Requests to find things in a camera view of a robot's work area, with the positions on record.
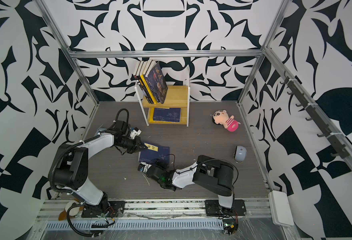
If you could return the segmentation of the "purple old man book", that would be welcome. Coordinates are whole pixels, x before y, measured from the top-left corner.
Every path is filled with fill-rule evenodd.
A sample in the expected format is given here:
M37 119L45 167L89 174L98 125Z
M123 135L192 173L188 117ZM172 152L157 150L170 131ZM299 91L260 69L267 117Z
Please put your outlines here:
M168 86L165 81L164 74L162 72L159 62L155 63L153 71L153 77L155 80L155 91L158 97L158 103L163 104L166 100Z
M158 97L157 97L157 94L156 94L156 91L155 91L155 80L154 80L154 77L153 77L153 68L155 66L155 61L153 60L149 60L147 61L147 64L145 66L145 69L144 69L144 77L145 77L145 81L147 83L147 86L149 88L149 94L150 94L150 97L152 99L152 102L154 104L157 104L158 103Z

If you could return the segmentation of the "black deer antler book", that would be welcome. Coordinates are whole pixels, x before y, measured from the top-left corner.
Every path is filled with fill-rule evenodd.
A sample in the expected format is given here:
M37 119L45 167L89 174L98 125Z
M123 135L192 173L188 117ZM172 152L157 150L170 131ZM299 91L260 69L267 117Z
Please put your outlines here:
M143 66L144 61L141 61L141 62L142 62L142 63L140 64L140 71L138 72L138 76L139 76L139 80L140 80L140 84L141 84L141 90L142 90L143 95L144 95L144 97L146 98L146 100L147 100L148 102L150 102L150 101L149 101L150 98L149 98L149 96L148 96L148 94L147 94L147 92L146 92L146 87L144 86L144 83L143 83L142 78L141 78L141 69L142 69L142 66Z

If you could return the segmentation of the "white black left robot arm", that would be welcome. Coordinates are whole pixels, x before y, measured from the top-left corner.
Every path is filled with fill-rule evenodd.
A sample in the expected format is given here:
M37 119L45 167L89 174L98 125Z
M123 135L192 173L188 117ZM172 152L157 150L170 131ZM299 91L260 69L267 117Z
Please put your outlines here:
M80 202L71 205L66 211L66 219L70 228L78 235L86 238L96 238L101 231L82 232L71 221L70 211L74 208L92 210L97 216L106 217L110 204L108 195L98 189L89 179L89 159L97 153L111 147L118 151L125 150L127 154L139 153L147 149L141 141L140 130L132 129L129 120L120 121L115 118L113 124L96 133L95 136L80 140L73 145L62 144L56 153L51 166L48 180L50 187L56 193L66 193L74 196Z

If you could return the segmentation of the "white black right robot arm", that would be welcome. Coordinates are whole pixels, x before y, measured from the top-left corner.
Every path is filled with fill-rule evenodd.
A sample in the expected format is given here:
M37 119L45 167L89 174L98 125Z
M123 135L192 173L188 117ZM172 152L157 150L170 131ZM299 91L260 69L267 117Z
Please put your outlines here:
M165 190L176 191L189 185L200 187L218 195L219 206L230 210L234 205L234 185L239 177L235 165L220 159L200 155L192 165L168 171L158 163L140 163L138 171L157 182Z

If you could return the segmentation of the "light blue glasses case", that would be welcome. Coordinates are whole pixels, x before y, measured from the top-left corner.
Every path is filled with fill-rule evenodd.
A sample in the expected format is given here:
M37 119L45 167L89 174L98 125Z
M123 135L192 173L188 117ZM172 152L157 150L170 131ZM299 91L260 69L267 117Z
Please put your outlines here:
M102 136L106 130L106 128L99 128L95 133L95 136Z

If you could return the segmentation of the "small blue book yellow label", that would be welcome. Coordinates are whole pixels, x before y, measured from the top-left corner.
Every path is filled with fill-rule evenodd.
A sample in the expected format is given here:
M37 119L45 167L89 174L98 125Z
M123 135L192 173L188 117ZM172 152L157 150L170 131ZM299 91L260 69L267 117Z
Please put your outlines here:
M154 108L153 120L160 122L179 123L181 120L181 108Z

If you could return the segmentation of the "white wooden two-tier shelf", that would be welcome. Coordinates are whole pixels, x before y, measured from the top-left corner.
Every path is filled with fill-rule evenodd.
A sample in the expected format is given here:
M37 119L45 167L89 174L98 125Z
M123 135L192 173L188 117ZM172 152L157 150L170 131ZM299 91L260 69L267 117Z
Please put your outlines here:
M189 116L190 116L190 67L187 66L185 70L182 71L185 75L186 80L183 82L182 86L168 86L168 93L164 104L149 104L143 95L141 88L138 84L135 84L136 96L139 101L139 105L144 116L146 126L150 126L147 120L149 113L149 108L187 108L187 127L189 126Z

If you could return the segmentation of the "plush doll pink shorts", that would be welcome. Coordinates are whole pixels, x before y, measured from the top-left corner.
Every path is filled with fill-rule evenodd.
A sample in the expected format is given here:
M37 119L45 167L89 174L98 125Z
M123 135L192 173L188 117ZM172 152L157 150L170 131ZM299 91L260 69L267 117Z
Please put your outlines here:
M241 124L233 115L229 116L226 110L218 110L211 117L214 124L223 126L229 132L235 132Z

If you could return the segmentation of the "white grey round speaker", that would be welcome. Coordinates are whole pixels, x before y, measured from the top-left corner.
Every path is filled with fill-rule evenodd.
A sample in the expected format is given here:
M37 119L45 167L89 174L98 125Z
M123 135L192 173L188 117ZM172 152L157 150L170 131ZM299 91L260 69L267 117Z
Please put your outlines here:
M244 146L237 146L234 153L234 161L236 163L242 163L246 160L248 151Z

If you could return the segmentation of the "white power box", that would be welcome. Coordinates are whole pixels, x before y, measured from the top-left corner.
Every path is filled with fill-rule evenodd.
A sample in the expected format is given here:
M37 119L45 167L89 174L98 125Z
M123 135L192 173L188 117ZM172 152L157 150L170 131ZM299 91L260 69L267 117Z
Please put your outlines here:
M272 191L268 194L272 221L277 226L294 226L293 216L290 209L287 194Z

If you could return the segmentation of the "small plush toy behind rail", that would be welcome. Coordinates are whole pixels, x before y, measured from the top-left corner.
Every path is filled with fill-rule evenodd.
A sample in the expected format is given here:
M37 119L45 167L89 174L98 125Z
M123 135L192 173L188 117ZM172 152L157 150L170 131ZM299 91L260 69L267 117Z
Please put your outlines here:
M59 221L64 221L64 220L66 220L66 219L67 219L67 212L68 212L68 209L69 209L71 206L78 205L79 203L80 203L80 202L79 202L78 200L70 200L70 201L66 204L64 210L59 214L58 220L59 220ZM79 212L83 210L83 208L84 208L84 207L81 206L81 207L76 207L76 208L71 209L71 210L69 211L70 219L76 217L76 216L79 214Z

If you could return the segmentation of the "black wall hook rail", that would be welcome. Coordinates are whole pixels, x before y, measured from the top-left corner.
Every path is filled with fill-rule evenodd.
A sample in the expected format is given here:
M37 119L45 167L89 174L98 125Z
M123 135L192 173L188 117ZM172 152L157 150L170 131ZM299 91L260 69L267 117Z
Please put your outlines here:
M343 134L331 126L330 121L326 119L327 117L323 110L314 102L312 97L308 95L300 82L297 79L291 79L286 76L286 72L284 72L284 80L281 84L287 85L290 89L288 94L297 98L299 104L296 104L296 106L302 108L308 113L309 117L305 118L306 121L313 121L319 128L321 134L317 134L317 136L319 138L326 138L333 147L335 153L331 153L331 156L341 157L342 159L349 157L350 153L341 138Z

